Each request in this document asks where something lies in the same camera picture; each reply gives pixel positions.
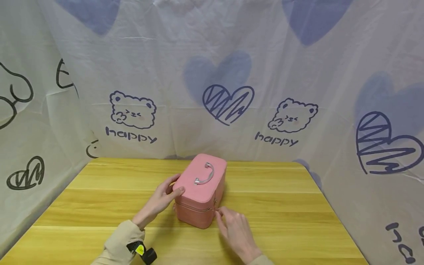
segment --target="beige sleeve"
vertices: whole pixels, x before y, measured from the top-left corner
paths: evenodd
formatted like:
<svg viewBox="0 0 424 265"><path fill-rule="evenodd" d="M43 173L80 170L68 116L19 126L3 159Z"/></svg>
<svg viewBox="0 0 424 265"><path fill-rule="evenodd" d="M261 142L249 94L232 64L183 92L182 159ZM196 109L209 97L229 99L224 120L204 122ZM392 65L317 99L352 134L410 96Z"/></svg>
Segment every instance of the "beige sleeve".
<svg viewBox="0 0 424 265"><path fill-rule="evenodd" d="M248 265L274 265L274 263L270 261L265 255L262 255L257 257L254 261L252 261Z"/></svg>
<svg viewBox="0 0 424 265"><path fill-rule="evenodd" d="M144 240L145 231L130 220L122 222L106 241L103 253L91 265L129 265L134 258L127 244Z"/></svg>

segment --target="wrist strap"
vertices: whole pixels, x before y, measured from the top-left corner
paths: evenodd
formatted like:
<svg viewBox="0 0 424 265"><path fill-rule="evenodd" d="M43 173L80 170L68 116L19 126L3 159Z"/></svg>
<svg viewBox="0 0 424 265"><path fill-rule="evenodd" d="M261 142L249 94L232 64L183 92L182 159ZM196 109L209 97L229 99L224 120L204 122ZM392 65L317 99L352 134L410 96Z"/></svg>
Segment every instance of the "wrist strap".
<svg viewBox="0 0 424 265"><path fill-rule="evenodd" d="M146 249L142 241L135 241L127 245L127 249L132 254L139 254L146 265L150 265L157 259L156 252L153 248Z"/></svg>

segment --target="fabric backdrop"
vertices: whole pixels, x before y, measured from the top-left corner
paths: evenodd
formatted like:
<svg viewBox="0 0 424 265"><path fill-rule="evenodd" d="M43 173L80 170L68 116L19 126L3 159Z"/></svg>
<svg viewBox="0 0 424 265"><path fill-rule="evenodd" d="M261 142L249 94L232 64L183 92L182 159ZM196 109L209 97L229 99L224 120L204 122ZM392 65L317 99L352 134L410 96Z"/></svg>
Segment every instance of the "fabric backdrop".
<svg viewBox="0 0 424 265"><path fill-rule="evenodd" d="M303 164L370 264L424 263L423 1L6 0L0 15L3 245L90 159L208 153Z"/></svg>

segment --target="yellow label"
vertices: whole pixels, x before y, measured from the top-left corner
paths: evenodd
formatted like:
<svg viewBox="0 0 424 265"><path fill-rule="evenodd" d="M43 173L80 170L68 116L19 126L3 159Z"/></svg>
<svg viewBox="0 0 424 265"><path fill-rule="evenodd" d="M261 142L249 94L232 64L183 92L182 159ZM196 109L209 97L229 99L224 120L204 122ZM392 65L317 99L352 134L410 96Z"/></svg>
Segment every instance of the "yellow label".
<svg viewBox="0 0 424 265"><path fill-rule="evenodd" d="M137 252L138 254L140 254L141 256L143 256L143 254L144 254L144 247L143 247L143 245L139 245L136 248L135 252Z"/></svg>

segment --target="wooden table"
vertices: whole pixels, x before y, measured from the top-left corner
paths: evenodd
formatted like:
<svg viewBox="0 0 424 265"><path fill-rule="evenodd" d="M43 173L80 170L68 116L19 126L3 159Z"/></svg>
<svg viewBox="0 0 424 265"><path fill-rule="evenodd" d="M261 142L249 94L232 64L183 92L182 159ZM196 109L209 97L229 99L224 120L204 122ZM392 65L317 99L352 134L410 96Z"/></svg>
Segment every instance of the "wooden table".
<svg viewBox="0 0 424 265"><path fill-rule="evenodd" d="M0 261L1 265L90 264L122 221L157 185L189 161L92 160ZM294 162L229 162L221 205L248 218L255 240L275 264L366 265L314 181ZM154 264L241 264L214 221L200 230L179 222L172 205L146 228ZM142 264L137 257L132 264Z"/></svg>

